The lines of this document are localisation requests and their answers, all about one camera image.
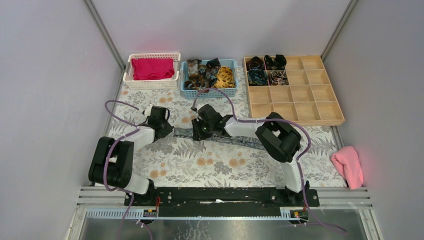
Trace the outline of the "grey leaf pattern tie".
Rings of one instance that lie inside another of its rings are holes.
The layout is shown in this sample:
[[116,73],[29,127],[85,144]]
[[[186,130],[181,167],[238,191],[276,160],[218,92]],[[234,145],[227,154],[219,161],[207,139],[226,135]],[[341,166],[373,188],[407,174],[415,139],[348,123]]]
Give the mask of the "grey leaf pattern tie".
[[[195,140],[194,130],[192,128],[176,127],[174,128],[173,136],[175,138]],[[227,137],[227,136],[212,135],[207,137],[205,141],[228,144],[228,145],[243,146],[243,147],[248,147],[248,148],[257,149],[257,150],[265,150],[265,147],[260,142],[260,140],[253,137],[246,137],[246,136]]]

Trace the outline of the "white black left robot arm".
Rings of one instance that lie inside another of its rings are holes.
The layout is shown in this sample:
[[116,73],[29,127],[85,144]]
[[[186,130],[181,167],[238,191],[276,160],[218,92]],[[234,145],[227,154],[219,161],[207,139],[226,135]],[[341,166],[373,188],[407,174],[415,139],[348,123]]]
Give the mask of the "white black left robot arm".
[[118,139],[103,136],[98,140],[88,170],[90,182],[102,184],[109,191],[122,190],[136,194],[144,206],[152,204],[155,192],[149,188],[153,183],[146,177],[133,175],[133,161],[136,150],[167,137],[174,127],[169,123],[170,110],[150,105],[143,111],[145,122]]

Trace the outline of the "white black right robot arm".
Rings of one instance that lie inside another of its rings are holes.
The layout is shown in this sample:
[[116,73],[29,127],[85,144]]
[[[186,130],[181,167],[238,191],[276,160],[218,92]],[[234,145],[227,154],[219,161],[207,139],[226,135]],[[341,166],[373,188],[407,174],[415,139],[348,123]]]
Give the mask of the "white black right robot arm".
[[193,139],[206,140],[211,137],[258,140],[267,153],[281,163],[285,176],[287,201],[293,206],[301,205],[306,199],[305,182],[295,160],[301,148],[300,133],[276,112],[265,118],[237,118],[218,113],[212,106],[205,104],[197,110],[198,117],[192,120]]

